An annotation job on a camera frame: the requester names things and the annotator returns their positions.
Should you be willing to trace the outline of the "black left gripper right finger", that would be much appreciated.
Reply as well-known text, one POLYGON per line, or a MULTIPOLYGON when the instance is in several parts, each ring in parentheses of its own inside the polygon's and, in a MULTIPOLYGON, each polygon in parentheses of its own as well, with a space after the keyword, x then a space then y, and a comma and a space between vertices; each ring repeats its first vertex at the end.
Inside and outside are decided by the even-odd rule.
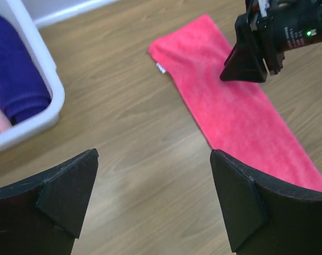
POLYGON ((210 163, 231 251, 322 254, 322 192, 252 168, 222 150, 210 163))

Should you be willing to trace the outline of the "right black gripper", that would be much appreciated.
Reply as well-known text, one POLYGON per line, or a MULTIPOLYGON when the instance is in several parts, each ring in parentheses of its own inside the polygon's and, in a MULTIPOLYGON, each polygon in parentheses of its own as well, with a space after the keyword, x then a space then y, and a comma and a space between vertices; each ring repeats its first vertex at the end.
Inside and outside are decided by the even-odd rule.
POLYGON ((266 12, 250 1, 237 17, 237 43, 224 62, 222 81, 263 83, 283 68, 285 52, 322 42, 322 1, 269 1, 266 12))

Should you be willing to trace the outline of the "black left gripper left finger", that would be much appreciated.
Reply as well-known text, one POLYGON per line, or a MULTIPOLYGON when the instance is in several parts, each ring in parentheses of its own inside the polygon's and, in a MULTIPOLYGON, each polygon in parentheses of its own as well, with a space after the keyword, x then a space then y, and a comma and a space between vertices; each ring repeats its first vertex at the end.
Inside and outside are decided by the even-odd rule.
POLYGON ((0 188, 0 254, 71 254, 98 170, 98 152, 81 154, 0 188))

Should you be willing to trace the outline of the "pink microfiber towel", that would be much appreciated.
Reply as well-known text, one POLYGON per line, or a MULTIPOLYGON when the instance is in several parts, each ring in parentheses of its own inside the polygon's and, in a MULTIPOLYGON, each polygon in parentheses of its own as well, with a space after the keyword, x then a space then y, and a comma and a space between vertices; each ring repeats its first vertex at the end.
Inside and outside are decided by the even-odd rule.
POLYGON ((175 85, 213 149, 266 174, 322 192, 322 175, 260 86, 223 82, 231 46, 208 15, 156 39, 149 55, 175 85))

